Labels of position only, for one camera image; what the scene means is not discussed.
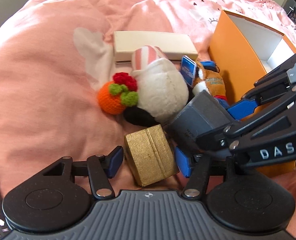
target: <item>pink striped plush hat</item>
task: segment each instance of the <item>pink striped plush hat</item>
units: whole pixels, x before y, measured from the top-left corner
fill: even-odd
[[[146,68],[151,62],[159,59],[167,58],[160,48],[154,46],[143,46],[132,54],[131,64],[134,70]]]

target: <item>orange shoebox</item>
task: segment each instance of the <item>orange shoebox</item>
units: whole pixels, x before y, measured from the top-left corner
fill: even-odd
[[[210,41],[209,55],[220,69],[229,104],[296,53],[285,34],[241,14],[222,11]],[[268,177],[296,168],[296,161],[258,168]]]

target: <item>gold wrapped box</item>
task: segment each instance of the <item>gold wrapped box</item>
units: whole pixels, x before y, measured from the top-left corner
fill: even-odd
[[[161,125],[125,135],[125,149],[131,172],[142,187],[179,172]]]

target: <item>black round pad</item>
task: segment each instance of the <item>black round pad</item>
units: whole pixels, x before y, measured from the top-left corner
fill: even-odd
[[[46,210],[54,208],[63,200],[62,194],[54,189],[40,189],[31,192],[26,197],[26,203],[33,209]]]
[[[38,176],[10,191],[2,206],[13,228],[31,233],[55,232],[86,215],[90,196],[62,176]]]
[[[258,234],[285,229],[295,211],[292,195],[259,173],[218,185],[207,195],[206,204],[221,224]]]

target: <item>pink duvet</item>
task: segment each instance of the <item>pink duvet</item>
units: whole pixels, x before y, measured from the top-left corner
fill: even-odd
[[[123,144],[124,134],[140,129],[104,114],[96,102],[115,72],[131,70],[114,64],[114,31],[186,33],[199,59],[208,60],[223,8],[278,29],[296,45],[293,23],[271,0],[28,1],[0,28],[2,194],[62,156],[80,161],[108,154]],[[276,181],[296,199],[296,171]],[[83,178],[78,183],[88,184]],[[138,189],[125,163],[111,183],[116,193]],[[154,188],[181,189],[184,183],[178,175]],[[296,212],[288,230],[296,236]]]

